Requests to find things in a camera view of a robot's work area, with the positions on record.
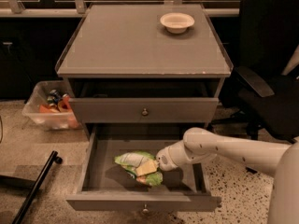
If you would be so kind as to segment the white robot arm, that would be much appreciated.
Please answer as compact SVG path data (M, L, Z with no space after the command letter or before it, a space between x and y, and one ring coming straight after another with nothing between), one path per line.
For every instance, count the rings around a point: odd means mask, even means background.
M136 169L147 175L205 161L218 154L274 178L267 224L299 224L299 143L286 145L221 136L190 128L175 144L161 149L154 161Z

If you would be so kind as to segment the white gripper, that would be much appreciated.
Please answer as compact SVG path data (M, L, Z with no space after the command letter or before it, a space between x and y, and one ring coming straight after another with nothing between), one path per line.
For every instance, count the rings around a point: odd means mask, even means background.
M137 176L148 175L157 171L158 167L163 171L171 171L184 164L183 146L174 144L161 149L156 160L148 160L135 169Z

